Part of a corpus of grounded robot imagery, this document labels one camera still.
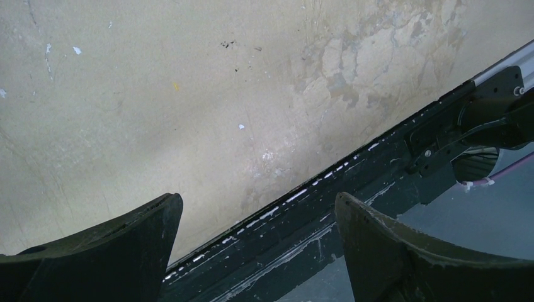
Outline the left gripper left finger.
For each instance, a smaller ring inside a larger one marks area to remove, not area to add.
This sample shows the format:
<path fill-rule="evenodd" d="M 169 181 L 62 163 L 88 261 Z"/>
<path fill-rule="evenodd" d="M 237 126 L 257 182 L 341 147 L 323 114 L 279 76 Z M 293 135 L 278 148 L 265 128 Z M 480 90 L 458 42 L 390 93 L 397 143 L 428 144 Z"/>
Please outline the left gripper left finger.
<path fill-rule="evenodd" d="M 166 193 L 114 219 L 1 256 L 2 301 L 157 301 L 183 199 Z"/>

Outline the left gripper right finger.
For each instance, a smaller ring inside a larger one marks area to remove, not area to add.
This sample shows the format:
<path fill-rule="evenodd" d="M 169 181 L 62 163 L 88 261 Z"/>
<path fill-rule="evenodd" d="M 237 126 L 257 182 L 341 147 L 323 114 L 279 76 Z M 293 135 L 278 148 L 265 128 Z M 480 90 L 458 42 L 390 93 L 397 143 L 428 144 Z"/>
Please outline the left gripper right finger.
<path fill-rule="evenodd" d="M 339 193 L 335 215 L 356 301 L 532 301 L 533 262 L 419 232 Z"/>

